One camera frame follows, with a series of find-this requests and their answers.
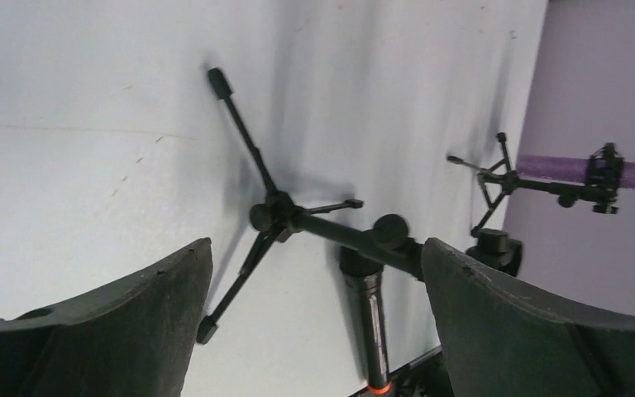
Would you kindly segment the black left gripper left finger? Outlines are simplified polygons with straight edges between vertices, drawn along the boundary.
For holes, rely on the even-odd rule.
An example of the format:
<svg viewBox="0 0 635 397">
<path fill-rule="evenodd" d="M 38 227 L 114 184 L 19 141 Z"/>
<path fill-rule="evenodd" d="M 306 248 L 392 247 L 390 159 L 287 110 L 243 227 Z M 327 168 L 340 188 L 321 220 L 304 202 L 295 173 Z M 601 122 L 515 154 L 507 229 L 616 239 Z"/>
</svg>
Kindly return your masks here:
<svg viewBox="0 0 635 397">
<path fill-rule="evenodd" d="M 178 396 L 212 278 L 209 238 L 56 304 L 0 318 L 0 396 Z"/>
</svg>

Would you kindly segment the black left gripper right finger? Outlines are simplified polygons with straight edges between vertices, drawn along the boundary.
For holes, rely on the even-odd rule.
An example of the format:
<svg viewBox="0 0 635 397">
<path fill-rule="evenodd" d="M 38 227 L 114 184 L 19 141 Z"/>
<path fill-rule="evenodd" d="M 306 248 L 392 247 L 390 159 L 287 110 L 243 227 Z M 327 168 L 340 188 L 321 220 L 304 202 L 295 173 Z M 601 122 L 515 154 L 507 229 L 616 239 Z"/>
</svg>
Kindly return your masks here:
<svg viewBox="0 0 635 397">
<path fill-rule="evenodd" d="M 430 238 L 427 295 L 457 396 L 635 396 L 635 316 L 549 293 Z"/>
</svg>

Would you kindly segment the small black tripod microphone stand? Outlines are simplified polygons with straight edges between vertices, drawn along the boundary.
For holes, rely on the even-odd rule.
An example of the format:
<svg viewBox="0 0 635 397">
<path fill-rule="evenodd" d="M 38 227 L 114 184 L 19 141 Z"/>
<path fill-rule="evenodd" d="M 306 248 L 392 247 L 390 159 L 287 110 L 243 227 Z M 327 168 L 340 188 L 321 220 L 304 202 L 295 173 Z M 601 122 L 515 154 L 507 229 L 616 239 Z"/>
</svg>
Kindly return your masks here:
<svg viewBox="0 0 635 397">
<path fill-rule="evenodd" d="M 215 67 L 208 70 L 207 77 L 216 98 L 225 103 L 260 172 L 265 200 L 253 205 L 249 211 L 250 224 L 258 235 L 230 289 L 217 307 L 201 320 L 197 343 L 205 345 L 210 341 L 220 318 L 273 244 L 285 242 L 300 232 L 335 242 L 367 259 L 411 275 L 426 285 L 427 293 L 433 299 L 443 299 L 448 293 L 456 298 L 464 296 L 461 282 L 474 277 L 478 262 L 436 238 L 424 244 L 416 242 L 409 236 L 406 220 L 398 214 L 386 214 L 370 229 L 361 231 L 321 216 L 339 209 L 360 208 L 362 201 L 352 199 L 320 208 L 304 208 L 298 206 L 287 192 L 278 189 L 232 100 L 233 90 L 225 74 Z"/>
</svg>

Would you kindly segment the black shock-mount tripod stand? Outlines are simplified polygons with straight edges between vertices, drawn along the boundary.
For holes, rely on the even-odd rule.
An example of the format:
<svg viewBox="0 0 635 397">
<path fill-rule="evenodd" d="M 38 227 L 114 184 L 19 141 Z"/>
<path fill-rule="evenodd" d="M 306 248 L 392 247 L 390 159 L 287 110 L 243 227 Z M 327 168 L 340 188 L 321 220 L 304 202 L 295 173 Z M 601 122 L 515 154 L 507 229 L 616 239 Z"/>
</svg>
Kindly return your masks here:
<svg viewBox="0 0 635 397">
<path fill-rule="evenodd" d="M 471 228 L 472 237 L 479 236 L 485 224 L 504 198 L 518 189 L 546 192 L 557 196 L 557 202 L 563 208 L 571 208 L 577 201 L 591 202 L 596 213 L 615 214 L 618 208 L 618 190 L 623 173 L 624 158 L 617 152 L 615 144 L 607 143 L 585 162 L 586 167 L 579 184 L 563 183 L 558 178 L 550 181 L 525 179 L 512 167 L 508 153 L 507 135 L 496 135 L 502 152 L 502 159 L 489 168 L 482 168 L 455 155 L 446 160 L 455 165 L 463 165 L 475 171 L 476 181 L 483 194 L 487 211 L 481 220 Z"/>
</svg>

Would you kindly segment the purple glitter microphone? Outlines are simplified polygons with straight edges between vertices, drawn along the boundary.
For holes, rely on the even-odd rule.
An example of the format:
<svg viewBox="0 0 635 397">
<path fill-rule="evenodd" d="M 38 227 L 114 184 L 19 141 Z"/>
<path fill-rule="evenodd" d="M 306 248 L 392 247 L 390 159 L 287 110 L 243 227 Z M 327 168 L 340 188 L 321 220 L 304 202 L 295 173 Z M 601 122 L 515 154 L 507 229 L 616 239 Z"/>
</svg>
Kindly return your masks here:
<svg viewBox="0 0 635 397">
<path fill-rule="evenodd" d="M 589 159 L 522 155 L 516 163 L 520 176 L 583 184 L 588 174 Z M 619 187 L 635 189 L 635 162 L 624 161 L 617 172 Z"/>
</svg>

